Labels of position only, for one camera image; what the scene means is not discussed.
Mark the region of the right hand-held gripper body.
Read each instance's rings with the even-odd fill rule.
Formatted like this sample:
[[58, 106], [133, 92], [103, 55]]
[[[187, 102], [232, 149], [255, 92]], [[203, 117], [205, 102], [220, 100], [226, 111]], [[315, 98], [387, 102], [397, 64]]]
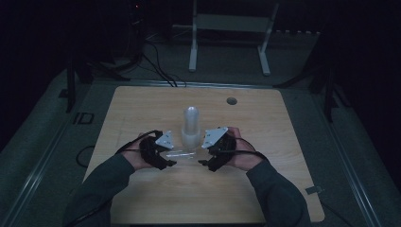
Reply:
[[217, 128], [205, 131], [201, 147], [207, 149], [210, 155], [218, 156], [234, 150], [236, 148], [236, 141], [229, 133], [227, 127]]

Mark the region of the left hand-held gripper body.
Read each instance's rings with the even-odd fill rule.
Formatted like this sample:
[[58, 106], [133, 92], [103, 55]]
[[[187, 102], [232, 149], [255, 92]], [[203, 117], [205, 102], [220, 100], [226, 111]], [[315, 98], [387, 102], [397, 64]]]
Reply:
[[149, 131], [144, 133], [144, 138], [140, 142], [140, 153], [142, 158], [149, 164], [154, 164], [156, 157], [161, 157], [161, 153], [174, 149], [171, 131]]

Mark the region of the translucent white domed container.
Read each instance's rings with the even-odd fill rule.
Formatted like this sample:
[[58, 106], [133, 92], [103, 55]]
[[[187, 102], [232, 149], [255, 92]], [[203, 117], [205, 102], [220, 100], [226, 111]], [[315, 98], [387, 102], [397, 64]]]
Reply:
[[185, 148], [193, 149], [200, 144], [201, 128], [199, 121], [199, 110], [188, 107], [183, 111], [182, 143]]

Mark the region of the person's left hand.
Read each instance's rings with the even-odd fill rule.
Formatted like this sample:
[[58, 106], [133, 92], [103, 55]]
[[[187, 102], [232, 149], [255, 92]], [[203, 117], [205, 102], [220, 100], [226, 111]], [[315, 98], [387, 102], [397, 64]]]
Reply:
[[142, 133], [136, 138], [136, 141], [130, 144], [121, 154], [125, 159], [132, 165], [135, 170], [140, 170], [143, 168], [152, 168], [152, 165], [147, 163], [141, 156], [139, 151], [140, 142], [143, 140]]

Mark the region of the person's right hand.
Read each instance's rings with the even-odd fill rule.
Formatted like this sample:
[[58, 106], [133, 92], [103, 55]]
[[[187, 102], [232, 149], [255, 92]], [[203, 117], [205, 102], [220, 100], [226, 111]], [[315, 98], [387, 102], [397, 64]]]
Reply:
[[263, 161], [262, 158], [253, 154], [254, 148], [242, 138], [239, 128], [229, 127], [228, 133], [235, 138], [235, 149], [245, 150], [245, 153], [235, 154], [227, 163], [228, 166], [248, 171]]

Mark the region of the black stand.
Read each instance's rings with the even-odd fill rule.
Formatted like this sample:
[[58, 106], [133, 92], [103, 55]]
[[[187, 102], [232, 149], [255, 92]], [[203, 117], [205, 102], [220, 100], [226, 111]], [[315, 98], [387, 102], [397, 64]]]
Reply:
[[326, 120], [329, 123], [332, 123], [332, 109], [338, 107], [337, 103], [335, 102], [334, 94], [339, 94], [339, 91], [336, 89], [335, 85], [336, 64], [329, 62], [313, 66], [310, 69], [303, 70], [298, 76], [295, 76], [287, 81], [274, 84], [273, 88], [286, 89], [293, 84], [296, 84], [309, 77], [312, 77], [312, 80], [308, 85], [308, 91], [311, 94], [316, 95], [321, 90], [324, 90], [323, 114]]
[[73, 56], [67, 58], [66, 62], [66, 84], [67, 88], [61, 91], [61, 96], [67, 98], [67, 108], [66, 111], [70, 113], [76, 103], [76, 73], [78, 70], [83, 70], [83, 66], [90, 64], [95, 69], [100, 70], [112, 79], [120, 81], [129, 81], [129, 79], [124, 78], [112, 69], [107, 68], [98, 61], [94, 61], [90, 58], [83, 56], [82, 60], [76, 61]]

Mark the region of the white metal stand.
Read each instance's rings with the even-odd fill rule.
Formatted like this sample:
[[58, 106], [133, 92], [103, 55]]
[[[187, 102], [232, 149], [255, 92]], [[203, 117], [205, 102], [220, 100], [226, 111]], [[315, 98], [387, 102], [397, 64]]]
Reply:
[[257, 47], [257, 53], [263, 75], [270, 75], [267, 47], [279, 9], [279, 3], [277, 1], [273, 3], [268, 17], [198, 13], [198, 0], [192, 0], [192, 2], [192, 44], [188, 64], [188, 70], [190, 72], [195, 72], [197, 70], [198, 30], [206, 29], [264, 33], [264, 41]]

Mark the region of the black rectangular floor frame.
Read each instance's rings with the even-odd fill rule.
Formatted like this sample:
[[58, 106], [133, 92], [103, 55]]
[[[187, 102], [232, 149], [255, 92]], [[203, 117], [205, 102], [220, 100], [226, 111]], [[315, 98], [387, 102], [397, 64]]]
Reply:
[[95, 115], [93, 113], [76, 113], [73, 123], [78, 125], [92, 124], [94, 118]]

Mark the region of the metal floor rail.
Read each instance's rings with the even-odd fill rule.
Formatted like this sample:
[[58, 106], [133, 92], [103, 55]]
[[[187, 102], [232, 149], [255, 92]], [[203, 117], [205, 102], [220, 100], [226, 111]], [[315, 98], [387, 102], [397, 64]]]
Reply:
[[[78, 89], [66, 111], [60, 90], [51, 87], [21, 129], [0, 152], [0, 227], [62, 227], [67, 203], [84, 179], [114, 87]], [[76, 113], [95, 115], [78, 125]]]
[[352, 190], [354, 198], [357, 202], [360, 212], [365, 219], [368, 227], [383, 227], [382, 223], [371, 203], [367, 194], [365, 186], [357, 175], [356, 170], [346, 152], [344, 144], [341, 142], [339, 135], [332, 123], [329, 122], [323, 112], [324, 99], [319, 95], [312, 95], [312, 100], [315, 108], [317, 109], [320, 119], [326, 127], [328, 136], [334, 143], [335, 151], [340, 159], [340, 166], [344, 173], [345, 178]]

